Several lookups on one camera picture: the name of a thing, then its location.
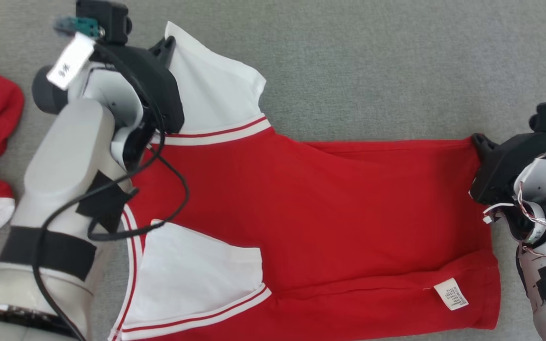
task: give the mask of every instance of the gray cylinder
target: gray cylinder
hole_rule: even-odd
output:
[[[47,80],[47,73],[52,65],[46,65],[37,71],[33,78],[33,101],[37,108],[48,114],[58,114],[69,103],[67,91],[61,90]]]

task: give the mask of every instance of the black cable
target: black cable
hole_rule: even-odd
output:
[[[147,148],[150,151],[153,152],[152,147],[149,146]],[[154,225],[151,225],[151,226],[148,226],[148,227],[143,227],[142,229],[139,229],[138,231],[142,232],[142,233],[139,233],[139,234],[144,234],[144,233],[148,233],[149,231],[153,231],[154,229],[159,228],[159,227],[163,226],[165,223],[171,221],[172,219],[174,219],[182,211],[182,209],[184,209],[184,207],[189,202],[190,192],[189,192],[189,185],[187,184],[186,179],[182,176],[182,174],[180,174],[180,172],[178,172],[176,170],[176,168],[174,168],[171,164],[169,164],[169,162],[167,162],[167,160],[165,158],[163,158],[161,155],[157,155],[156,158],[158,158],[170,171],[173,171],[173,173],[176,175],[176,177],[178,177],[178,179],[182,183],[182,188],[184,188],[184,199],[182,200],[182,203],[180,203],[180,205],[178,205],[178,208],[176,208],[176,211],[174,211],[171,215],[169,215],[167,218],[164,218],[161,222],[158,222],[158,223],[156,223]],[[115,234],[92,233],[92,231],[94,231],[94,228],[97,226],[97,224],[98,224],[98,220],[97,219],[92,219],[92,221],[90,223],[90,226],[88,226],[87,237],[89,238],[89,240],[94,240],[95,242],[110,242],[110,241],[113,241],[113,240],[119,240],[119,239],[125,239],[125,238],[132,237],[132,235],[129,235],[129,234],[128,234],[128,237],[126,237],[126,235],[125,235],[126,231],[124,231],[123,233],[115,233]]]
[[[120,60],[117,56],[115,56],[115,54],[109,53],[105,48],[101,48],[100,45],[96,44],[94,46],[94,48],[95,48],[95,50],[98,50],[98,52],[101,52],[102,54],[104,54],[104,56],[110,58],[110,60],[113,62],[113,65],[126,66],[126,64],[122,60]],[[164,121],[163,121],[163,115],[161,114],[160,108],[158,107],[157,103],[153,100],[153,98],[149,95],[149,93],[147,91],[145,91],[145,89],[143,87],[143,84],[139,81],[138,75],[134,74],[134,72],[132,71],[131,68],[125,67],[124,69],[126,69],[128,71],[128,75],[124,75],[126,80],[128,80],[128,82],[130,82],[130,84],[132,84],[132,86],[135,87],[135,90],[137,90],[136,91],[137,93],[140,93],[140,94],[144,95],[146,97],[146,103],[148,103],[148,104],[150,104],[152,106],[153,114],[154,114],[154,117],[155,117],[155,119],[157,121],[158,129],[159,129],[159,138],[160,138],[159,147],[154,152],[152,157],[150,157],[141,166],[138,166],[138,168],[136,168],[134,171],[128,172],[123,177],[119,177],[119,178],[117,178],[115,180],[112,180],[111,182],[103,184],[99,188],[95,188],[94,190],[91,190],[91,191],[89,191],[89,192],[87,192],[85,194],[82,194],[81,196],[78,196],[78,197],[70,200],[68,203],[66,203],[65,205],[62,205],[62,207],[60,207],[59,209],[54,211],[54,213],[52,213],[45,220],[43,225],[41,225],[41,230],[39,232],[39,236],[37,236],[37,242],[35,244],[35,250],[33,251],[33,262],[32,262],[33,277],[35,278],[35,282],[37,284],[37,287],[39,288],[39,291],[41,292],[41,295],[44,297],[45,301],[50,305],[50,307],[52,307],[52,310],[54,310],[54,312],[60,317],[60,319],[65,324],[67,324],[67,326],[69,327],[71,332],[74,333],[74,335],[77,337],[77,339],[79,341],[87,341],[87,339],[84,337],[84,335],[82,335],[82,331],[79,330],[79,328],[73,323],[73,321],[71,321],[71,319],[60,308],[60,306],[58,306],[58,304],[54,301],[54,298],[52,298],[50,293],[47,291],[47,288],[46,288],[46,285],[45,285],[45,283],[43,281],[43,278],[41,278],[41,272],[39,271],[40,264],[41,264],[41,251],[42,251],[42,248],[43,248],[46,233],[48,231],[47,230],[48,226],[50,226],[52,221],[57,216],[59,216],[62,212],[69,209],[70,207],[72,207],[76,203],[79,203],[83,199],[92,197],[92,196],[102,192],[103,190],[106,190],[107,188],[115,186],[115,185],[117,185],[118,183],[120,183],[122,181],[126,181],[127,179],[130,179],[131,177],[133,177],[133,176],[137,175],[138,173],[142,172],[143,170],[145,170],[147,167],[149,167],[158,158],[160,160],[162,160],[162,162],[164,162],[166,166],[169,166],[169,168],[171,168],[173,170],[173,172],[176,174],[176,176],[178,176],[181,179],[182,184],[183,184],[183,186],[185,188],[185,191],[186,191],[185,200],[183,201],[181,207],[179,207],[179,209],[177,209],[174,212],[174,214],[171,216],[172,218],[174,216],[176,216],[178,214],[178,212],[180,212],[180,210],[182,210],[182,208],[186,204],[186,201],[188,201],[188,197],[189,197],[188,186],[186,185],[186,182],[184,181],[184,177],[182,177],[182,175],[180,175],[180,173],[176,169],[174,169],[167,161],[165,161],[160,156],[161,152],[162,152],[162,150],[163,150],[163,148],[165,146],[165,124],[164,124]],[[163,226],[165,224],[165,222],[166,222],[166,220],[164,220],[164,221],[162,221],[160,223],[157,223],[155,225],[150,225],[150,226],[143,227],[142,229],[138,229],[138,230],[124,231],[123,233],[113,233],[113,234],[110,235],[111,239],[108,239],[108,240],[117,240],[117,239],[134,237],[136,235],[142,235],[144,233],[148,233],[149,231],[152,231],[152,230],[154,230],[154,229],[156,229],[158,227]]]

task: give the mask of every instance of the red stripe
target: red stripe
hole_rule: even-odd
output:
[[[128,219],[126,212],[123,212],[123,215],[126,218],[127,229],[131,230],[132,226],[130,226],[130,219]],[[119,330],[123,326],[123,322],[126,320],[126,315],[128,313],[128,310],[130,310],[130,304],[132,303],[132,296],[134,296],[134,288],[136,287],[137,258],[136,258],[136,246],[134,245],[134,237],[132,237],[130,241],[132,242],[132,256],[134,258],[134,278],[132,278],[132,289],[130,289],[130,296],[127,299],[126,310],[124,311],[123,316],[121,317],[121,320],[119,321],[119,326],[117,326],[117,332],[115,333],[115,336],[113,336],[113,339],[111,341],[115,341],[117,339],[117,335],[119,335]]]
[[[251,127],[253,125],[256,125],[256,123],[265,121],[267,119],[266,117],[261,117],[260,119],[257,119],[256,121],[253,121],[251,123],[248,123],[247,125],[233,128],[233,129],[227,129],[227,130],[221,130],[219,132],[212,132],[212,133],[206,133],[206,134],[167,134],[167,137],[188,137],[188,138],[194,138],[194,137],[207,137],[207,136],[215,136],[215,135],[221,135],[231,132],[236,132],[237,130],[243,130],[245,128]]]
[[[253,297],[251,297],[249,300],[245,300],[244,302],[240,302],[230,308],[227,308],[223,311],[220,311],[219,313],[216,313],[214,315],[208,315],[208,316],[203,316],[203,317],[195,317],[194,319],[188,319],[188,320],[181,320],[181,321],[176,321],[176,322],[171,322],[171,323],[166,323],[166,324],[158,324],[158,325],[154,325],[154,326],[144,326],[144,327],[136,327],[136,328],[129,328],[129,329],[122,329],[122,332],[136,332],[138,330],[149,330],[149,329],[158,329],[158,328],[165,328],[165,327],[170,327],[170,326],[176,326],[177,324],[183,324],[183,323],[188,323],[188,322],[193,322],[193,321],[200,321],[200,320],[207,320],[207,319],[212,319],[212,317],[217,317],[219,315],[222,315],[226,312],[228,312],[229,310],[232,310],[232,309],[235,309],[237,308],[238,306],[240,305],[244,305],[244,304],[247,304],[247,302],[250,302],[251,300],[254,300],[254,298],[260,296],[262,293],[264,293],[264,291],[267,289],[267,287],[264,287],[260,293],[254,295]]]

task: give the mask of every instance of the gray floor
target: gray floor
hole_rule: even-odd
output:
[[[147,47],[171,20],[219,54],[258,69],[261,108],[297,140],[464,138],[502,142],[528,130],[546,101],[546,0],[126,0],[130,43]],[[0,159],[0,178],[22,194],[22,174],[54,117],[30,99],[33,74],[65,39],[50,25],[73,0],[0,0],[0,74],[22,87],[24,115]],[[0,231],[0,247],[7,235]],[[518,281],[515,243],[496,226],[502,309],[492,331],[460,330],[410,341],[538,340]],[[125,292],[117,244],[93,309],[95,340]]]

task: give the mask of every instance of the care tag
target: care tag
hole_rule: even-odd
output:
[[[464,296],[459,289],[459,285],[454,278],[439,283],[438,285],[435,285],[434,288],[450,310],[457,310],[458,308],[469,305],[469,302],[464,299]]]
[[[62,54],[48,72],[47,79],[62,90],[67,90],[70,82],[80,73],[83,65],[94,52],[96,42],[82,33],[75,33],[73,40],[64,48]]]

